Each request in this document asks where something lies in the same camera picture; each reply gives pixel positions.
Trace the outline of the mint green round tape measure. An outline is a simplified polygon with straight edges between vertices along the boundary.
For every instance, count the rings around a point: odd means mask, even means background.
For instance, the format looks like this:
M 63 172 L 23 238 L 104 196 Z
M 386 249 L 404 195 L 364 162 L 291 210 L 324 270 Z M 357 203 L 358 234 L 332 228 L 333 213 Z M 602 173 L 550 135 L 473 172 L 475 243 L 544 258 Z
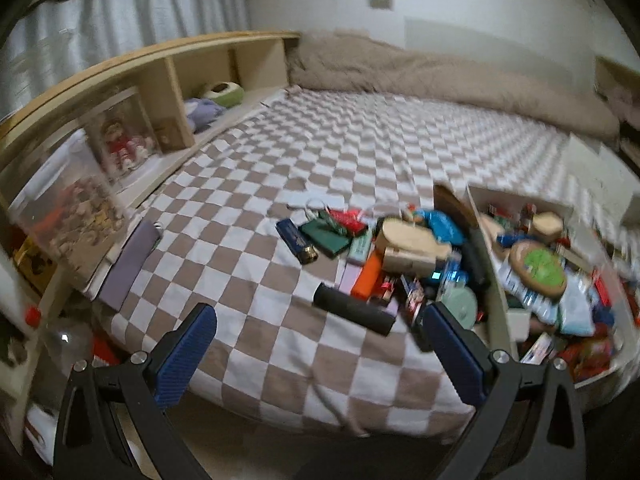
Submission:
M 469 287 L 450 287 L 442 293 L 439 301 L 463 328 L 472 330 L 478 310 L 476 296 Z

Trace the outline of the white cardboard clutter tray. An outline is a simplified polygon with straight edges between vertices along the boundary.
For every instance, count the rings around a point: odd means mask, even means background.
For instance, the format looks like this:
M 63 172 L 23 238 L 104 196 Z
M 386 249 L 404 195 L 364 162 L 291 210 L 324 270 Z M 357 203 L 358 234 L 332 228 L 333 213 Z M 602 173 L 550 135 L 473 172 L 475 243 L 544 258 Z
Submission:
M 466 190 L 494 266 L 498 318 L 512 356 L 564 359 L 587 405 L 634 379 L 639 334 L 600 240 L 570 206 L 471 185 Z

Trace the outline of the round cork green coaster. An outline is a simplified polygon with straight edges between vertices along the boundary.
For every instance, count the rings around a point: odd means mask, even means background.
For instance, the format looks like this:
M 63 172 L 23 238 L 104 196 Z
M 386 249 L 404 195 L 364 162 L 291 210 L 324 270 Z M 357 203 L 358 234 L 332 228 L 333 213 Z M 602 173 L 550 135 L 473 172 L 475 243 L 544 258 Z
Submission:
M 534 240 L 515 243 L 509 263 L 521 282 L 533 292 L 559 300 L 567 286 L 567 276 L 557 255 Z

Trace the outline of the purple notebook on bed edge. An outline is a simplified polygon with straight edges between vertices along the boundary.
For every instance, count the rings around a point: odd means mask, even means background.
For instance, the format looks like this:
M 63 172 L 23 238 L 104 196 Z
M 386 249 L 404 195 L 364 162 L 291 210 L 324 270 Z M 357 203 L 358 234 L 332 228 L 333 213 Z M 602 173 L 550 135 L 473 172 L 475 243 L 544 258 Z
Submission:
M 160 229 L 151 221 L 142 220 L 130 235 L 116 262 L 108 271 L 98 293 L 99 302 L 114 312 L 122 306 L 137 279 L 145 260 L 162 237 Z

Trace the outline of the orange rectangular lighter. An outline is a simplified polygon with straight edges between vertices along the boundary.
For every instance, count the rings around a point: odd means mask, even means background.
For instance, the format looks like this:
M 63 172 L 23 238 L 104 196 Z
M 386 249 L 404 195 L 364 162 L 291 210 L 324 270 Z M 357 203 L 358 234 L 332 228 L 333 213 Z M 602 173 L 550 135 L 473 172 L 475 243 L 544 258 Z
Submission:
M 376 250 L 374 250 L 370 253 L 366 263 L 361 268 L 355 284 L 352 285 L 350 296 L 359 300 L 368 301 L 372 296 L 376 284 L 378 284 L 378 279 L 382 273 L 383 258 Z

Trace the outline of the large round wooden block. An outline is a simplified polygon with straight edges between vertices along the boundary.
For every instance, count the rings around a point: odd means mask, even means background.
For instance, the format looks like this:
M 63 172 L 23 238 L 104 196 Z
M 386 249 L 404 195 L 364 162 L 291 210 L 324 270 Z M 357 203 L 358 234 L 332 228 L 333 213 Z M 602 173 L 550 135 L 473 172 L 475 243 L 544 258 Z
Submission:
M 375 250 L 388 273 L 427 276 L 452 253 L 451 245 L 436 240 L 431 230 L 397 218 L 386 218 L 378 230 Z

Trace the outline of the blue plastic packet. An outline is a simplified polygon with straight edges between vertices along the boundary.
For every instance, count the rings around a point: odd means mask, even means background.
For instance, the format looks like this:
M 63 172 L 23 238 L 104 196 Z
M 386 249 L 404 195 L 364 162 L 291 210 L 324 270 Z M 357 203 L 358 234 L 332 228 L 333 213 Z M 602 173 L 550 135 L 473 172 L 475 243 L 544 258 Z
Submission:
M 465 242 L 460 228 L 442 211 L 417 209 L 413 218 L 430 229 L 439 243 L 461 246 Z

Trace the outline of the lilac flat pouch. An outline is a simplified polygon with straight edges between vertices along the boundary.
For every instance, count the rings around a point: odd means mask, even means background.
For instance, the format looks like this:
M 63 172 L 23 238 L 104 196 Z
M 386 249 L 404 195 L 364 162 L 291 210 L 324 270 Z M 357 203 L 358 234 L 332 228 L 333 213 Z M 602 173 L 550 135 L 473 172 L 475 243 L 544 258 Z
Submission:
M 352 263 L 346 263 L 340 284 L 338 284 L 337 289 L 340 292 L 344 292 L 344 294 L 349 295 L 359 278 L 361 270 L 361 266 L 356 266 L 356 264 Z

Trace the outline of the oval wooden box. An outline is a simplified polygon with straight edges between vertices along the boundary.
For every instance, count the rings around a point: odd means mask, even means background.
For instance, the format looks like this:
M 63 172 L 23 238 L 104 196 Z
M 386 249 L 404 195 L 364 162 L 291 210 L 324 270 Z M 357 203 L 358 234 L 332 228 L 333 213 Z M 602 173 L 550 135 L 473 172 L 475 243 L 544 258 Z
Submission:
M 553 211 L 545 211 L 533 216 L 528 234 L 548 245 L 560 238 L 563 231 L 563 219 Z

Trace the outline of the navy blue lighter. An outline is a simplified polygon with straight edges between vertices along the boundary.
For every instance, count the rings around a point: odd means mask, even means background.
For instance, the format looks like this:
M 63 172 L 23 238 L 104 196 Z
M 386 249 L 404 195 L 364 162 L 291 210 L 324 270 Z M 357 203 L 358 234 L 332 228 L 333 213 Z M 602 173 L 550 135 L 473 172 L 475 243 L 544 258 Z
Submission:
M 299 231 L 291 219 L 282 219 L 276 223 L 276 230 L 292 255 L 300 264 L 313 263 L 318 259 L 318 252 Z

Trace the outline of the dark green flat case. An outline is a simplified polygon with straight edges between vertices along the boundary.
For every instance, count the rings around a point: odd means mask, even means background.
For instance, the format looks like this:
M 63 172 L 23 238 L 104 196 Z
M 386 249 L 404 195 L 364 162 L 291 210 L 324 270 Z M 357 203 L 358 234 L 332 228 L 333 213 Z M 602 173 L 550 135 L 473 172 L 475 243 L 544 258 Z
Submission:
M 335 258 L 341 255 L 347 248 L 349 248 L 352 239 L 343 234 L 338 234 L 332 229 L 326 222 L 321 219 L 309 220 L 302 224 L 300 232 L 303 236 L 322 252 L 323 255 L 329 258 Z

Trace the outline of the clear display box figurines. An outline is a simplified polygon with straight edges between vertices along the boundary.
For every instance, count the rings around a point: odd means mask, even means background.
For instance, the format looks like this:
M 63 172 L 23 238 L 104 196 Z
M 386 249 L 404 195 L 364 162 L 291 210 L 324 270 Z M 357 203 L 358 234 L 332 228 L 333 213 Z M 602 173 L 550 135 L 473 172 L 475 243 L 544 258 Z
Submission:
M 9 204 L 9 217 L 81 288 L 128 228 L 84 129 L 39 165 Z

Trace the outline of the framed doll picture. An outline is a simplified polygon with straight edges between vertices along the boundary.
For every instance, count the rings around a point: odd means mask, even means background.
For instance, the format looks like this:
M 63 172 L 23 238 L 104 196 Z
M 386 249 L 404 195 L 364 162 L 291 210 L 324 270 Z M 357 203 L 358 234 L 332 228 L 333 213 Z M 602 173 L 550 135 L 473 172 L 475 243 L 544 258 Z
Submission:
M 128 188 L 157 160 L 160 148 L 136 86 L 96 104 L 79 122 L 116 190 Z

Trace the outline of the purple plush toy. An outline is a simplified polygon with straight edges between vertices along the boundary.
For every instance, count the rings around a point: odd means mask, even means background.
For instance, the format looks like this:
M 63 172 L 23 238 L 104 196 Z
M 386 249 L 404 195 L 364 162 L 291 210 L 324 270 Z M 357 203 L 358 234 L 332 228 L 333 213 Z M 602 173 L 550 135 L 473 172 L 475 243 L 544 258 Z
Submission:
M 192 98 L 183 102 L 186 122 L 193 132 L 206 129 L 226 112 L 226 109 L 210 99 Z

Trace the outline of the wooden headboard shelf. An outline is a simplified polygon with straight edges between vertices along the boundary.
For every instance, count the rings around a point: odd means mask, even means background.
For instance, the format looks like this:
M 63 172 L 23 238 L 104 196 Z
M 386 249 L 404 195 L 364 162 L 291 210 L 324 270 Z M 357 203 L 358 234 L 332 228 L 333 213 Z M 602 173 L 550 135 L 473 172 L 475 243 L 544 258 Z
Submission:
M 132 84 L 152 122 L 172 119 L 184 148 L 160 156 L 118 192 L 127 207 L 137 207 L 203 145 L 277 99 L 288 86 L 286 51 L 298 32 L 221 32 L 154 44 L 96 64 L 31 100 L 1 123 L 1 167 L 18 159 L 38 130 L 52 120 L 70 118 L 76 106 L 115 86 Z M 234 81 L 243 102 L 201 133 L 190 131 L 183 100 L 204 84 Z

